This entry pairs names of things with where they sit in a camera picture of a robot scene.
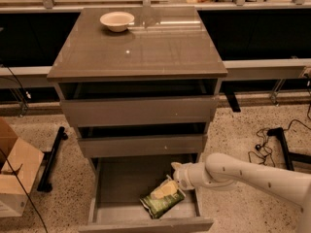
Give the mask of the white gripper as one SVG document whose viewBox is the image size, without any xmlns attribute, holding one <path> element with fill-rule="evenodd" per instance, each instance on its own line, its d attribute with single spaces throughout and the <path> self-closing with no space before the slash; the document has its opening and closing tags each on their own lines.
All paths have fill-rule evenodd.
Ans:
<svg viewBox="0 0 311 233">
<path fill-rule="evenodd" d="M 152 192 L 153 199 L 161 199 L 165 196 L 172 195 L 177 192 L 178 187 L 182 190 L 195 189 L 193 179 L 190 177 L 190 173 L 196 168 L 194 163 L 172 162 L 171 166 L 174 169 L 173 180 L 176 183 L 174 181 L 162 183 Z"/>
</svg>

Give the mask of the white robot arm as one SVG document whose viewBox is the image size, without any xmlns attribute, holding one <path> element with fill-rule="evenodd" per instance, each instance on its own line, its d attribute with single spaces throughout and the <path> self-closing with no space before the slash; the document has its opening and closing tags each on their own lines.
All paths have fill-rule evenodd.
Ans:
<svg viewBox="0 0 311 233">
<path fill-rule="evenodd" d="M 173 179 L 152 192 L 155 199 L 173 195 L 178 189 L 220 189 L 241 182 L 301 210 L 297 233 L 311 233 L 311 175 L 241 161 L 224 153 L 212 153 L 199 163 L 172 162 Z"/>
</svg>

